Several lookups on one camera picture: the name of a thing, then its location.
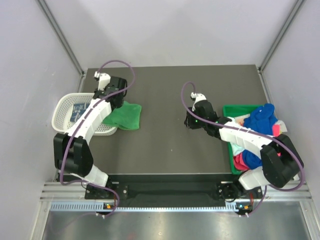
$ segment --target dark blue item in basket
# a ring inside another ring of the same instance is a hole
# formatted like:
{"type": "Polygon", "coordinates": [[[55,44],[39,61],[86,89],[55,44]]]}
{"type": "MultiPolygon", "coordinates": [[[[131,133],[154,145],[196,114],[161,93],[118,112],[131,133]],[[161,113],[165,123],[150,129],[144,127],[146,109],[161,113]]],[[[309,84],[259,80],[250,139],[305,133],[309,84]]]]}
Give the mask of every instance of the dark blue item in basket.
{"type": "Polygon", "coordinates": [[[72,114],[70,117],[70,122],[75,123],[78,119],[85,113],[90,103],[75,103],[73,104],[72,114]]]}
{"type": "MultiPolygon", "coordinates": [[[[272,126],[278,121],[275,117],[275,106],[266,103],[253,110],[250,117],[244,120],[243,126],[258,133],[272,135],[272,126]]],[[[242,152],[243,162],[250,168],[256,169],[262,166],[261,159],[248,150],[242,152]]]]}

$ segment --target cable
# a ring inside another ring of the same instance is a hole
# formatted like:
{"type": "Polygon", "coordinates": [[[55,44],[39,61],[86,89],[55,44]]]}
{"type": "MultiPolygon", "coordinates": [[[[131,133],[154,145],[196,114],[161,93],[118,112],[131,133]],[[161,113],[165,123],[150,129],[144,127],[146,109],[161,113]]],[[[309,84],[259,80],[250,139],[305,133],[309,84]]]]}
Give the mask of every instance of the cable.
{"type": "MultiPolygon", "coordinates": [[[[227,129],[233,129],[233,130],[237,130],[237,131],[242,131],[242,132],[246,132],[246,133],[249,133],[249,134],[253,134],[253,135],[256,135],[256,136],[259,136],[259,137],[263,137],[263,138],[266,138],[266,139],[269,139],[273,142],[275,142],[276,144],[280,145],[284,150],[286,150],[290,156],[295,160],[296,164],[298,165],[299,167],[299,170],[301,172],[301,178],[300,178],[300,182],[297,186],[293,187],[293,188],[290,188],[290,189],[282,189],[282,188],[278,188],[276,186],[273,186],[273,185],[270,185],[272,188],[276,189],[276,190],[279,190],[279,191],[282,191],[282,192],[290,192],[290,191],[294,191],[294,190],[297,190],[299,189],[305,182],[305,179],[306,179],[306,176],[305,176],[305,171],[304,171],[304,168],[302,167],[299,159],[297,158],[297,156],[286,146],[284,145],[282,142],[280,142],[278,139],[275,139],[271,136],[268,136],[268,135],[264,135],[262,133],[259,133],[259,132],[256,132],[256,131],[251,131],[251,130],[246,130],[246,129],[241,129],[241,128],[238,128],[238,127],[233,127],[233,126],[226,126],[226,125],[223,125],[223,124],[220,124],[220,123],[216,123],[216,122],[213,122],[213,121],[209,121],[209,120],[206,120],[206,119],[203,119],[197,115],[195,115],[192,111],[190,111],[187,107],[187,104],[184,100],[184,91],[185,91],[185,88],[186,86],[190,84],[192,85],[193,87],[193,92],[195,93],[196,92],[196,86],[193,82],[191,81],[188,81],[186,82],[183,86],[182,86],[182,89],[181,89],[181,101],[182,101],[182,104],[184,106],[184,108],[186,109],[186,111],[191,115],[193,116],[194,118],[204,122],[204,123],[207,123],[207,124],[211,124],[211,125],[214,125],[214,126],[217,126],[217,127],[220,127],[220,128],[227,128],[227,129]]],[[[267,186],[264,187],[264,194],[261,198],[261,200],[259,201],[259,203],[257,204],[257,206],[253,209],[253,211],[251,213],[248,214],[248,216],[252,215],[261,205],[261,203],[263,202],[263,200],[265,199],[266,197],[266,194],[267,194],[267,186]]]]}
{"type": "Polygon", "coordinates": [[[84,184],[83,184],[83,183],[84,183],[84,182],[82,181],[82,182],[81,182],[81,187],[84,188],[85,190],[87,190],[87,189],[84,187],[84,184]]]}
{"type": "Polygon", "coordinates": [[[252,194],[252,192],[250,192],[249,196],[250,196],[250,205],[253,207],[255,202],[254,195],[252,194]]]}
{"type": "MultiPolygon", "coordinates": [[[[124,87],[125,88],[128,87],[128,82],[127,81],[125,81],[125,86],[124,87]]],[[[123,94],[123,97],[127,96],[127,92],[128,92],[128,90],[125,91],[125,93],[123,94]]]]}
{"type": "MultiPolygon", "coordinates": [[[[124,91],[127,91],[129,88],[131,88],[131,86],[132,86],[132,85],[135,83],[135,81],[136,81],[136,74],[135,74],[135,71],[134,71],[134,69],[132,68],[132,66],[131,66],[130,64],[126,63],[125,61],[121,61],[121,60],[110,60],[110,61],[105,62],[105,63],[98,69],[98,73],[100,73],[101,69],[102,69],[105,65],[110,64],[110,63],[122,63],[122,64],[126,65],[126,66],[131,70],[131,73],[132,73],[132,76],[133,76],[133,77],[132,77],[132,81],[131,81],[130,85],[128,85],[128,86],[125,87],[124,89],[121,89],[121,90],[119,90],[119,91],[115,91],[115,92],[113,92],[113,93],[110,93],[110,94],[108,94],[107,96],[105,96],[105,97],[103,97],[102,99],[100,99],[99,101],[97,101],[97,102],[93,105],[93,108],[95,108],[97,105],[99,105],[102,101],[105,101],[106,99],[108,99],[108,98],[110,98],[110,97],[112,97],[112,96],[114,96],[114,95],[117,95],[117,94],[119,94],[119,93],[122,93],[122,92],[124,92],[124,91]]],[[[106,215],[106,217],[109,217],[109,216],[111,216],[111,215],[115,212],[115,210],[117,209],[117,207],[118,207],[118,205],[119,205],[119,203],[120,203],[120,197],[119,197],[119,195],[118,195],[113,189],[108,188],[108,187],[104,187],[104,186],[99,186],[99,185],[96,185],[96,184],[93,184],[93,183],[90,183],[90,182],[86,182],[86,181],[84,181],[84,180],[73,180],[73,181],[69,181],[69,182],[64,182],[64,172],[65,172],[66,160],[67,160],[67,156],[68,156],[69,149],[70,149],[71,144],[72,144],[72,142],[73,142],[73,140],[74,140],[74,138],[75,138],[76,133],[77,133],[78,130],[81,128],[81,126],[83,125],[83,123],[85,122],[85,120],[87,119],[87,117],[90,115],[90,113],[92,112],[93,108],[90,109],[90,110],[88,111],[88,113],[84,116],[83,120],[79,123],[79,125],[77,126],[77,128],[74,130],[72,136],[70,137],[70,139],[69,139],[69,141],[68,141],[68,143],[67,143],[67,145],[66,145],[66,148],[65,148],[65,151],[64,151],[64,155],[63,155],[63,159],[62,159],[62,164],[61,164],[61,169],[60,169],[60,178],[59,178],[59,180],[60,180],[61,185],[63,185],[63,186],[66,186],[66,185],[69,185],[69,184],[73,184],[73,183],[88,183],[88,184],[90,184],[91,186],[93,186],[93,187],[95,187],[95,188],[104,189],[104,190],[106,190],[106,191],[109,191],[109,192],[113,193],[113,194],[116,196],[117,201],[116,201],[115,206],[112,208],[111,212],[110,212],[108,215],[106,215]]],[[[78,219],[80,219],[80,218],[82,218],[82,217],[84,217],[84,216],[87,216],[87,215],[92,215],[92,214],[95,214],[95,213],[92,213],[92,212],[91,212],[91,213],[85,213],[85,214],[83,214],[83,215],[78,216],[76,219],[74,219],[73,221],[69,222],[63,229],[61,229],[61,230],[59,231],[59,233],[61,233],[61,232],[62,232],[64,229],[66,229],[70,224],[74,223],[74,222],[77,221],[78,219]]]]}

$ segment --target laundry basket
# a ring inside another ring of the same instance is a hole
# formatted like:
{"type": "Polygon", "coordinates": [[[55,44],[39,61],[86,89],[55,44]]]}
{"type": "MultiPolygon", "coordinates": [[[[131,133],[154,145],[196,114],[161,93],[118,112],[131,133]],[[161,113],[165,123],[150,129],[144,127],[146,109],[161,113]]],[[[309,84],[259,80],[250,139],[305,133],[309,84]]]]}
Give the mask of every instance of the laundry basket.
{"type": "MultiPolygon", "coordinates": [[[[223,116],[225,117],[239,117],[242,115],[250,114],[253,110],[261,105],[224,105],[222,108],[223,116]]],[[[229,161],[232,174],[239,175],[242,171],[236,169],[234,165],[234,155],[232,152],[231,144],[228,143],[229,161]]]]}
{"type": "MultiPolygon", "coordinates": [[[[52,127],[54,130],[64,133],[71,128],[75,122],[70,118],[74,104],[90,103],[93,93],[70,93],[63,96],[55,107],[52,117],[52,127]]],[[[94,136],[109,136],[116,132],[117,127],[107,126],[101,123],[96,129],[94,136]]]]}

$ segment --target white plastic basket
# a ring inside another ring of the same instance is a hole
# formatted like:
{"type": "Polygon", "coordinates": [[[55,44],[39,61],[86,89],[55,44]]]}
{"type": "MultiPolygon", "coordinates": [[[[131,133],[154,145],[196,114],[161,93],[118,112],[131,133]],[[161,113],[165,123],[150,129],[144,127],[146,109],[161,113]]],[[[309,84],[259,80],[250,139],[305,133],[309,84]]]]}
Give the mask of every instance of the white plastic basket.
{"type": "MultiPolygon", "coordinates": [[[[71,128],[75,122],[71,122],[71,114],[74,104],[90,103],[93,93],[70,93],[63,96],[55,107],[52,117],[54,130],[64,133],[71,128]]],[[[117,127],[107,126],[101,123],[94,133],[94,136],[109,136],[116,132],[117,127]]]]}

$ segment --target blue cloth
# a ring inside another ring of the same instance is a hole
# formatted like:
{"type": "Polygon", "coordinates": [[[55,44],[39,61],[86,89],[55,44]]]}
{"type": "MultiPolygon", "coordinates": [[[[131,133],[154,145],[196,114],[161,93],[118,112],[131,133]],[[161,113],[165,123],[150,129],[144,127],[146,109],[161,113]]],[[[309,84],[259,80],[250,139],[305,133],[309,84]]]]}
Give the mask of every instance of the blue cloth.
{"type": "MultiPolygon", "coordinates": [[[[275,106],[266,103],[259,106],[244,120],[243,126],[258,133],[272,135],[272,126],[278,121],[275,117],[275,106]]],[[[248,150],[242,152],[243,162],[250,168],[256,169],[262,166],[261,159],[248,150]]]]}

